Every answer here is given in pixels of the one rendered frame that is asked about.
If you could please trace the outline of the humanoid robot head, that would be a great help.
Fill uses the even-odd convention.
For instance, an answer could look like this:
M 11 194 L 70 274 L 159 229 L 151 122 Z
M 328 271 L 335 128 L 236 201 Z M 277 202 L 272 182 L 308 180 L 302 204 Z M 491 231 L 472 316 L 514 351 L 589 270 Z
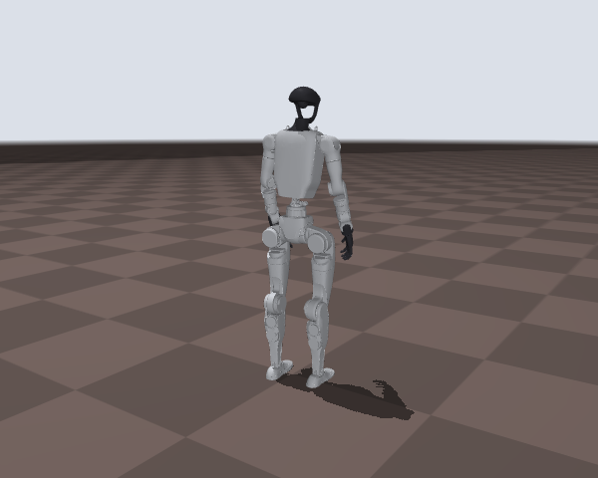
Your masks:
M 295 119 L 294 124 L 288 128 L 291 131 L 303 131 L 310 130 L 309 123 L 313 122 L 318 111 L 320 104 L 319 95 L 308 87 L 299 87 L 293 90 L 289 96 L 289 102 L 294 103 L 298 118 Z M 301 109 L 307 108 L 307 106 L 314 106 L 314 113 L 309 119 L 303 119 Z

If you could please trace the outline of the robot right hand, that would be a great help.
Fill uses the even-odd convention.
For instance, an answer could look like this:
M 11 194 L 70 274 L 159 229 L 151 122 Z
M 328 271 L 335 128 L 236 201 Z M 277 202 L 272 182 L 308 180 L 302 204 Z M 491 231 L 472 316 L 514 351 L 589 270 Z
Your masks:
M 342 231 L 341 231 L 342 232 Z M 344 253 L 343 255 L 341 255 L 341 257 L 343 257 L 342 259 L 344 260 L 348 260 L 349 258 L 352 257 L 353 254 L 353 228 L 351 230 L 351 226 L 349 224 L 346 224 L 343 226 L 343 232 L 342 235 L 344 235 L 345 237 L 342 239 L 342 243 L 344 243 L 346 241 L 346 247 L 344 250 L 340 251 L 340 253 Z

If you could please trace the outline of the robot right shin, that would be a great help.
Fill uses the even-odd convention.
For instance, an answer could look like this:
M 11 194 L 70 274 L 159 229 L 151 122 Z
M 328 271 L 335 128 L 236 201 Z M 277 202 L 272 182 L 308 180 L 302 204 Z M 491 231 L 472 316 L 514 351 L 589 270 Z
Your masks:
M 309 320 L 306 325 L 308 344 L 312 355 L 312 372 L 324 374 L 325 347 L 328 342 L 329 313 L 327 304 L 320 302 L 316 309 L 316 322 Z

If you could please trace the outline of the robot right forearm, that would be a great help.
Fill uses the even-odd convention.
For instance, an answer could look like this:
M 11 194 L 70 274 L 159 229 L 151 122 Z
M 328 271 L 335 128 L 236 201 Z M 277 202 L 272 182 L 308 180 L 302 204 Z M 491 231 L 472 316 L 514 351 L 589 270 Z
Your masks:
M 343 232 L 344 225 L 349 224 L 351 226 L 351 230 L 353 228 L 353 225 L 350 220 L 351 213 L 350 213 L 350 208 L 349 208 L 349 198 L 348 198 L 346 183 L 344 180 L 342 180 L 342 182 L 343 182 L 343 188 L 344 188 L 345 194 L 336 196 L 333 199 L 333 202 L 336 207 L 336 214 L 337 214 L 337 219 L 339 221 L 339 227 L 340 227 L 340 230 Z

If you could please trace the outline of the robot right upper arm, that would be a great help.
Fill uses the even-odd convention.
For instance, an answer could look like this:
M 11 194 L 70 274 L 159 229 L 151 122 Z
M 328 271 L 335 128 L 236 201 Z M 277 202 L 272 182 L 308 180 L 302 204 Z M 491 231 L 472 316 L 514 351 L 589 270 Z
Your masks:
M 318 147 L 325 154 L 325 162 L 330 176 L 328 190 L 331 196 L 343 195 L 341 143 L 335 136 L 318 134 Z M 327 163 L 328 162 L 328 163 Z

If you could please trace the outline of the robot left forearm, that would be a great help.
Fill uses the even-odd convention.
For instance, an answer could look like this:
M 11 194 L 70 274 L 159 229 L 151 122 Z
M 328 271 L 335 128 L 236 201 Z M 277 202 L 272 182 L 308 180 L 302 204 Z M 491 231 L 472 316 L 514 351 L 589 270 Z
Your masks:
M 276 190 L 269 190 L 261 185 L 261 194 L 264 198 L 265 211 L 271 219 L 272 224 L 279 222 L 279 208 L 277 206 Z

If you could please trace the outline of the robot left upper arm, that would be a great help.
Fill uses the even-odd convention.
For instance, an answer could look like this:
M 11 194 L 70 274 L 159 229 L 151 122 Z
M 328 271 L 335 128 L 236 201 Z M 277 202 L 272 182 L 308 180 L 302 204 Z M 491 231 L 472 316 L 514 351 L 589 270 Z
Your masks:
M 269 190 L 276 189 L 274 182 L 274 150 L 275 150 L 275 137 L 277 133 L 267 134 L 262 141 L 263 145 L 263 158 L 261 166 L 260 183 L 264 188 Z

